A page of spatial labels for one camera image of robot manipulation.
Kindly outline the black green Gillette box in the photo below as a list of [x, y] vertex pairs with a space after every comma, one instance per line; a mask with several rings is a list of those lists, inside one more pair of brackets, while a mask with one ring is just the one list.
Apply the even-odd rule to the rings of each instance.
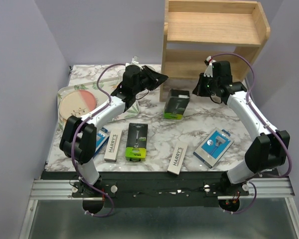
[[147, 153], [148, 124], [129, 123], [125, 157], [129, 162], [145, 160]]
[[189, 101], [189, 91], [171, 89], [165, 103], [163, 117], [165, 119], [181, 120]]

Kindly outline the wooden two-tier shelf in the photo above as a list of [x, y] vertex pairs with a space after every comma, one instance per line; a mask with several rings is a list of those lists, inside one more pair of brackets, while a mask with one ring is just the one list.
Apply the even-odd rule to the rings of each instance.
[[258, 1], [167, 0], [165, 1], [161, 72], [169, 80], [161, 85], [159, 100], [168, 87], [185, 88], [206, 69], [212, 50], [169, 49], [169, 43], [233, 46], [234, 53], [254, 63], [270, 37], [270, 25]]

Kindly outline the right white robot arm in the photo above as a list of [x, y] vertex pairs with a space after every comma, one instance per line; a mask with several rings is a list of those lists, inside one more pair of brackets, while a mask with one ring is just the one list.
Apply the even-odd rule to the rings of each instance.
[[285, 163], [290, 135], [285, 130], [278, 130], [264, 117], [241, 82], [233, 82], [228, 61], [207, 58], [205, 64], [207, 68], [200, 74], [193, 94], [219, 97], [238, 116], [252, 140], [244, 160], [226, 171], [219, 183], [220, 191], [231, 195], [237, 190], [237, 184]]

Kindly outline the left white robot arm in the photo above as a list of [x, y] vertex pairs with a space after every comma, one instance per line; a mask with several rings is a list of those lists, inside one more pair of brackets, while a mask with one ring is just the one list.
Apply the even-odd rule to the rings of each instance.
[[114, 91], [106, 93], [108, 99], [103, 104], [82, 117], [71, 116], [67, 119], [59, 148], [71, 158], [88, 196], [97, 196], [101, 189], [97, 182], [100, 174], [93, 162], [98, 131], [126, 112], [136, 101], [137, 94], [144, 90], [153, 91], [167, 79], [167, 75], [147, 65], [131, 63], [125, 67], [123, 78]]

